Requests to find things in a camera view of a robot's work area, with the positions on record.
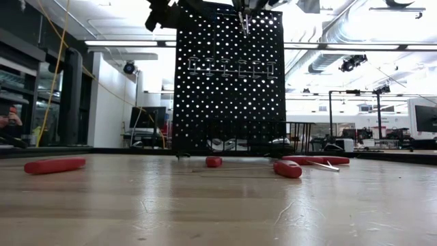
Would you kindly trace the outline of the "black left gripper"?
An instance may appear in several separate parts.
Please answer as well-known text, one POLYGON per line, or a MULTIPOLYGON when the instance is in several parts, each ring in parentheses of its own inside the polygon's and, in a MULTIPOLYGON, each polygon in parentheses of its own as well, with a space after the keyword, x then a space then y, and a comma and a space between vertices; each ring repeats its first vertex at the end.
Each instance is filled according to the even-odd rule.
POLYGON ((161 29, 178 29, 183 26, 183 7, 187 0, 147 0, 150 14, 145 21, 145 28, 154 31, 157 25, 161 29))

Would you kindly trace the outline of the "ceiling light strip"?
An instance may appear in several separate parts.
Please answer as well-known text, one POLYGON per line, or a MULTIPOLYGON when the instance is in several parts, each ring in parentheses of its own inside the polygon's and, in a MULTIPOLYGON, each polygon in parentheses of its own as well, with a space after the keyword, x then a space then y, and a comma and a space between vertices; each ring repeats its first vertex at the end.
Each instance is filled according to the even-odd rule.
POLYGON ((147 41, 147 40, 88 40, 85 44, 90 47, 175 47, 175 41, 147 41))
POLYGON ((286 50, 437 52, 437 44, 304 43, 286 42, 286 50))

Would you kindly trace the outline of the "black perforated pegboard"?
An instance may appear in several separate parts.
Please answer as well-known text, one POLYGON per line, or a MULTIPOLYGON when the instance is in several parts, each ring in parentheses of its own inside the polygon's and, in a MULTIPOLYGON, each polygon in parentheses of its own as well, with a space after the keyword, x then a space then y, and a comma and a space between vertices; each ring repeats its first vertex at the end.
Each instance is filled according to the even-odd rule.
POLYGON ((209 150, 203 142, 209 120, 285 120, 283 15, 260 10, 249 15, 249 36, 240 32, 233 6, 206 3, 205 12, 189 3, 177 29, 173 91, 172 147, 209 150), (192 76, 188 58, 213 57, 276 62, 277 79, 192 76))

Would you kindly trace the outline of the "black computer monitor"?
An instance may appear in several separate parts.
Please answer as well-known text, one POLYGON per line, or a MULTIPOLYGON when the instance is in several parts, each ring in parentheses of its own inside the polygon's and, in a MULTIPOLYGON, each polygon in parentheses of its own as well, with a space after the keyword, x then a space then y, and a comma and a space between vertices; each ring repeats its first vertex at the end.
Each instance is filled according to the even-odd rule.
POLYGON ((437 133, 437 107, 415 105, 417 130, 437 133))
POLYGON ((166 122, 165 107, 133 107, 130 128, 162 128, 166 122))

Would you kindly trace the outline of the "black ceiling spotlight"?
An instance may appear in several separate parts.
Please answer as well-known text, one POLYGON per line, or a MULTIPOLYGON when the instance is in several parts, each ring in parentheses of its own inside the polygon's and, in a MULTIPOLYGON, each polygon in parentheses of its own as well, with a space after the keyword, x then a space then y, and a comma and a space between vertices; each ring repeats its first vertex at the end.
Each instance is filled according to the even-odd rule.
POLYGON ((351 55, 343 59, 342 64, 339 67, 339 70, 342 72, 351 72, 356 67, 360 66, 362 63, 368 61, 366 55, 351 55))

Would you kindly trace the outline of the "black pipe stand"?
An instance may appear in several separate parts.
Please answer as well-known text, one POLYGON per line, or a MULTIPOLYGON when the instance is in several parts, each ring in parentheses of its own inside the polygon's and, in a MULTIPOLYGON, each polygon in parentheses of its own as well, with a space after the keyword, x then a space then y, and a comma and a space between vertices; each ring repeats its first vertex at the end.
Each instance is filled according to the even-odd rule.
POLYGON ((330 124, 330 136, 333 136, 333 106, 332 106, 332 94, 353 94, 355 96, 360 96, 361 94, 374 94, 377 100, 377 117, 378 117, 378 138, 382 139, 382 116, 381 116, 381 106, 380 106, 380 95, 389 93, 390 87, 384 85, 376 90, 331 90, 328 92, 328 112, 329 112, 329 124, 330 124))

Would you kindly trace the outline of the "dark glass cabinet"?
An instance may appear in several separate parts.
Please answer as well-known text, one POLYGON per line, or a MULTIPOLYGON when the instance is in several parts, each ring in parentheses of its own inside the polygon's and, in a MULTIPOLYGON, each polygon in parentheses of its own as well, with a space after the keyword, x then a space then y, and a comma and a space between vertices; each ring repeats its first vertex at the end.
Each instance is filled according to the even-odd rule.
POLYGON ((18 110, 21 128, 0 129, 4 148, 49 147, 57 134, 63 72, 55 71, 52 50, 0 28, 0 114, 18 110))

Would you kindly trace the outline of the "white box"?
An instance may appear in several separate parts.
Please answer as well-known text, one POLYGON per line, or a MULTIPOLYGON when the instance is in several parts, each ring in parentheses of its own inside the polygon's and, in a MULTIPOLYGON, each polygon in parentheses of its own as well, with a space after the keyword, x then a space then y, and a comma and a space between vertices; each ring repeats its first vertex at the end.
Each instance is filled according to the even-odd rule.
POLYGON ((354 140, 349 138, 337 138, 335 144, 342 148, 345 152, 354 151, 354 140))

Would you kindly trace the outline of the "person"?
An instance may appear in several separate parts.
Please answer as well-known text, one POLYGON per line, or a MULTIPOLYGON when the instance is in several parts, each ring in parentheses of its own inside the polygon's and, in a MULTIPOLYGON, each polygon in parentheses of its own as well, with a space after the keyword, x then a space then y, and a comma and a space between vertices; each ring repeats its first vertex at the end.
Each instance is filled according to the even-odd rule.
POLYGON ((18 110, 14 105, 10 106, 10 111, 7 115, 0 114, 0 129, 7 127, 21 128, 23 122, 18 116, 18 110))

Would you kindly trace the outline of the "cluttered workbench equipment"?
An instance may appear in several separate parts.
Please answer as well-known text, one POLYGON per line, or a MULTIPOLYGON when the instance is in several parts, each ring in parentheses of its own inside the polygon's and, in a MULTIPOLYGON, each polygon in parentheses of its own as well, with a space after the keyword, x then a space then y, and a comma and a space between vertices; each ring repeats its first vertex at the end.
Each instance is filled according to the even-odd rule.
POLYGON ((408 128, 381 128, 382 137, 379 138, 379 128, 362 128, 355 130, 355 147, 363 150, 398 150, 411 148, 414 139, 408 128))

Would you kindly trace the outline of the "silver ventilation duct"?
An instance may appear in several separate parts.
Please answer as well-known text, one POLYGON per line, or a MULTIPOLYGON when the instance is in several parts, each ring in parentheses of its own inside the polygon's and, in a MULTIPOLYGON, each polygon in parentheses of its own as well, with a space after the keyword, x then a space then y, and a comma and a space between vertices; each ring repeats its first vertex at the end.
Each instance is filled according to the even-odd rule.
POLYGON ((324 72, 331 64, 335 63, 338 59, 341 59, 341 54, 322 53, 319 54, 316 59, 308 66, 308 72, 310 74, 319 74, 324 72))

